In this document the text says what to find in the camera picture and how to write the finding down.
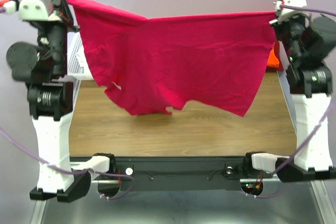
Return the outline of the pink red t-shirt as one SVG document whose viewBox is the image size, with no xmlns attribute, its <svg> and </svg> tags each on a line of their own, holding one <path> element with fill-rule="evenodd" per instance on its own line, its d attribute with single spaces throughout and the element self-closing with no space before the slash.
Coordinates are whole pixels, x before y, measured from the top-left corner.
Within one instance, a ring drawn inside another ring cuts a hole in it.
<svg viewBox="0 0 336 224">
<path fill-rule="evenodd" d="M 131 115 L 181 110 L 195 100 L 244 116 L 276 40 L 274 12 L 146 18 L 67 1 L 95 82 Z"/>
</svg>

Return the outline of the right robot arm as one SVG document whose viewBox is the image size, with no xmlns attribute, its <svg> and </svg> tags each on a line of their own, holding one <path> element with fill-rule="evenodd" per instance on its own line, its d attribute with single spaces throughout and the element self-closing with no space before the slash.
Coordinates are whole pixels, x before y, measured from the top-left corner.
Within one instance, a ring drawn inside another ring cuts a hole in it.
<svg viewBox="0 0 336 224">
<path fill-rule="evenodd" d="M 296 14 L 285 21 L 274 19 L 270 25 L 289 60 L 286 77 L 296 112 L 297 148 L 291 156 L 246 153 L 241 170 L 248 177 L 260 171 L 277 175 L 285 183 L 335 179 L 327 116 L 332 72 L 324 62 L 335 47 L 335 21 Z"/>
</svg>

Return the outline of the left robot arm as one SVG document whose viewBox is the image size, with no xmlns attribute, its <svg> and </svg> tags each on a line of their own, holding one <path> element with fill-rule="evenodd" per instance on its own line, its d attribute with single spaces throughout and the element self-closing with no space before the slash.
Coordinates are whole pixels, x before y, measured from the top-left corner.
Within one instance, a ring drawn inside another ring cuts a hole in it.
<svg viewBox="0 0 336 224">
<path fill-rule="evenodd" d="M 39 179 L 29 196 L 32 200 L 73 202 L 87 194 L 91 182 L 88 172 L 70 167 L 74 85 L 62 81 L 67 75 L 67 35 L 80 28 L 67 0 L 8 0 L 3 8 L 7 14 L 18 13 L 20 20 L 38 31 L 36 44 L 19 41 L 6 53 L 12 78 L 26 85 L 38 141 Z"/>
</svg>

